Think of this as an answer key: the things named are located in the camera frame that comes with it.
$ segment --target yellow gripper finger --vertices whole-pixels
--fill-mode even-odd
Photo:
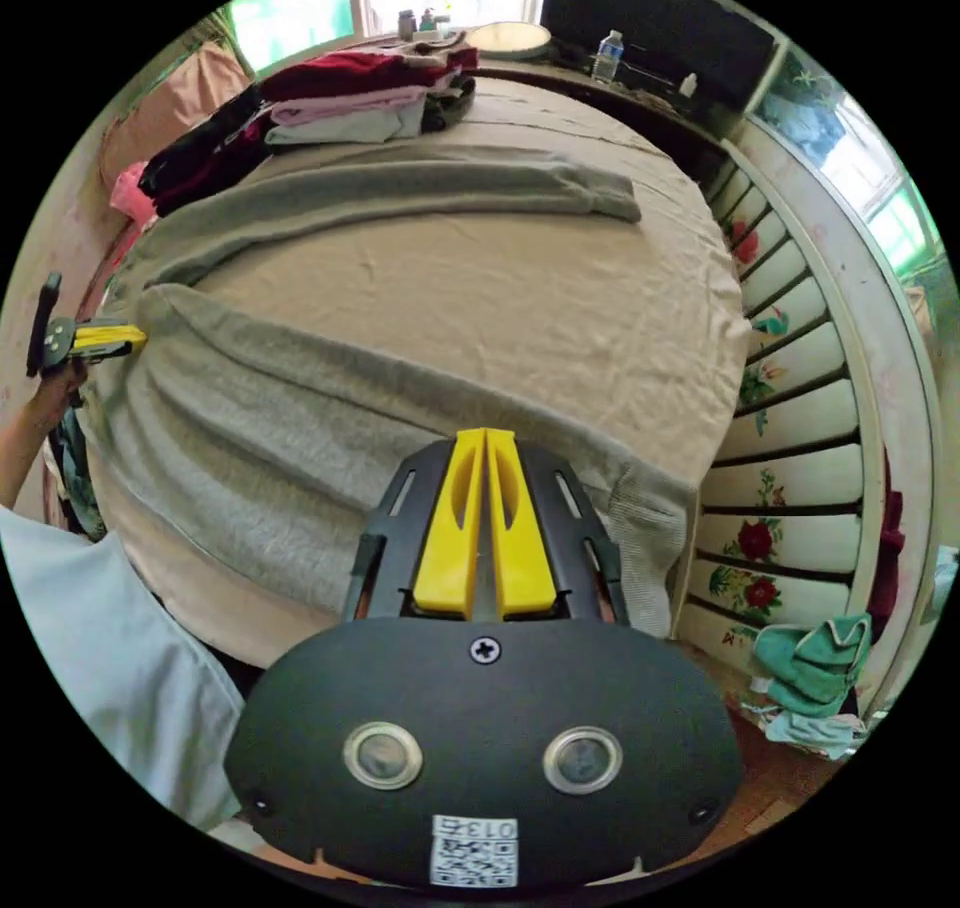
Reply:
[[[147,336],[136,325],[90,325],[77,328],[73,338],[73,351],[96,348],[117,341],[129,341],[133,350],[142,348]]]
[[[469,619],[473,610],[485,434],[483,428],[457,434],[413,588],[422,611]]]
[[[549,611],[557,590],[512,431],[487,430],[487,473],[500,618]]]

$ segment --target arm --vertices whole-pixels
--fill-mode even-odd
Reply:
[[[36,394],[0,430],[0,505],[13,510],[43,440],[60,424],[70,393],[86,381],[86,369],[67,365],[40,382]]]

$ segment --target plastic bottle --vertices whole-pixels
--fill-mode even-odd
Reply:
[[[417,18],[413,9],[406,8],[400,12],[397,20],[397,34],[401,41],[413,41],[413,35],[417,30]]]
[[[609,85],[617,74],[620,59],[623,57],[623,35],[619,31],[611,31],[597,49],[597,57],[593,61],[592,78],[594,81]]]
[[[692,98],[693,93],[697,90],[697,76],[696,75],[687,75],[683,81],[680,82],[680,94],[684,98]]]

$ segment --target bird painting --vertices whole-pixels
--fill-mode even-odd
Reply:
[[[758,318],[753,321],[754,331],[782,338],[790,330],[790,316],[779,308],[773,308],[772,318]]]

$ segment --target beige bed sheet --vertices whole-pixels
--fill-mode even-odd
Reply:
[[[248,249],[199,287],[251,314],[549,405],[699,485],[734,411],[749,325],[698,187],[625,125],[515,82],[478,79],[464,122],[428,137],[543,148],[619,171],[643,220],[399,218]],[[300,149],[248,180],[369,150]],[[266,665],[330,623],[332,613],[268,595],[185,544],[97,467],[105,520],[198,637]]]

